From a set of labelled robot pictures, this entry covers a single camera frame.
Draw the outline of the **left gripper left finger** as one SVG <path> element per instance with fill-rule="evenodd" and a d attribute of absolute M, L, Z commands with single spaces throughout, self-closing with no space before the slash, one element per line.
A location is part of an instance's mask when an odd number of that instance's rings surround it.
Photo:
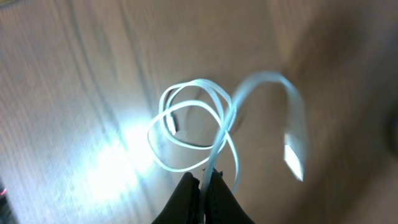
<path fill-rule="evenodd" d="M 199 224 L 200 181 L 186 172 L 152 224 Z"/>

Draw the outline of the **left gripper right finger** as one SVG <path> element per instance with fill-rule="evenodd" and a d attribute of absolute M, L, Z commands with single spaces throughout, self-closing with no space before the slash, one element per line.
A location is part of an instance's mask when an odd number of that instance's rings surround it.
<path fill-rule="evenodd" d="M 223 172 L 213 170 L 205 198 L 206 224 L 254 224 L 223 180 Z"/>

